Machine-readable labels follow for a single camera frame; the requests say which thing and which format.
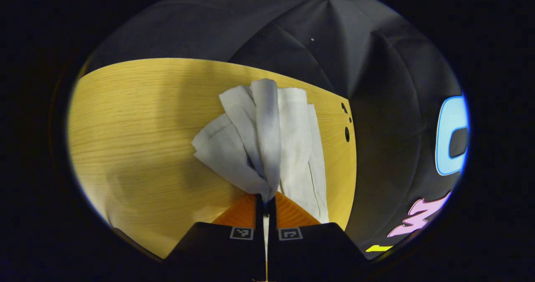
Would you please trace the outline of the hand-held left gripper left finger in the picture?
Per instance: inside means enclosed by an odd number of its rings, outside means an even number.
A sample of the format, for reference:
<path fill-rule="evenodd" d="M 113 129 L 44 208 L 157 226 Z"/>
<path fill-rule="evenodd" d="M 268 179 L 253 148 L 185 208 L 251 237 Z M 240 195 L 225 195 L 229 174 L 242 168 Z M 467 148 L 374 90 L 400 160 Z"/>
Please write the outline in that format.
<path fill-rule="evenodd" d="M 172 282 L 266 279 L 262 199 L 246 194 L 211 223 L 196 222 L 167 257 Z"/>

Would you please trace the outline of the black backdrop cloth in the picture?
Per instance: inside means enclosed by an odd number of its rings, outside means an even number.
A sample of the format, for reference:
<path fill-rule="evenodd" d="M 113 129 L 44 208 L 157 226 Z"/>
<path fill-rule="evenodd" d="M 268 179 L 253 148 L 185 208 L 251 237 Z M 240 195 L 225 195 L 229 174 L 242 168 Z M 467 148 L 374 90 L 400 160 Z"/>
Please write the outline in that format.
<path fill-rule="evenodd" d="M 346 232 L 367 259 L 422 231 L 460 179 L 469 121 L 459 82 L 378 0 L 161 0 L 100 44 L 88 72 L 170 57 L 265 69 L 348 99 L 357 173 Z"/>

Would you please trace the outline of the white jeans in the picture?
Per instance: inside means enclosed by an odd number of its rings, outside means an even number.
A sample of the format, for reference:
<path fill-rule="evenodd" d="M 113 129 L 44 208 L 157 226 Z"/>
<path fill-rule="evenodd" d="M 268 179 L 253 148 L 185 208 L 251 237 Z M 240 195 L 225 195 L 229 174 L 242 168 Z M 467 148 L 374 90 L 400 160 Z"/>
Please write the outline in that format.
<path fill-rule="evenodd" d="M 321 134 L 306 91 L 260 79 L 222 92 L 219 100 L 224 114 L 195 135 L 194 157 L 264 202 L 281 193 L 328 223 Z"/>

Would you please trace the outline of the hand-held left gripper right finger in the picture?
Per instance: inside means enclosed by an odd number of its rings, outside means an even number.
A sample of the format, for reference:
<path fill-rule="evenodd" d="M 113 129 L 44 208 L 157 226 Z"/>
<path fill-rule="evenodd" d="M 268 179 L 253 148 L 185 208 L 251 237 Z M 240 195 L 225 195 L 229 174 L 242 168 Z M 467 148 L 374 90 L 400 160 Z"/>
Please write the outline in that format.
<path fill-rule="evenodd" d="M 321 224 L 287 196 L 269 202 L 267 279 L 355 282 L 367 260 L 336 223 Z"/>

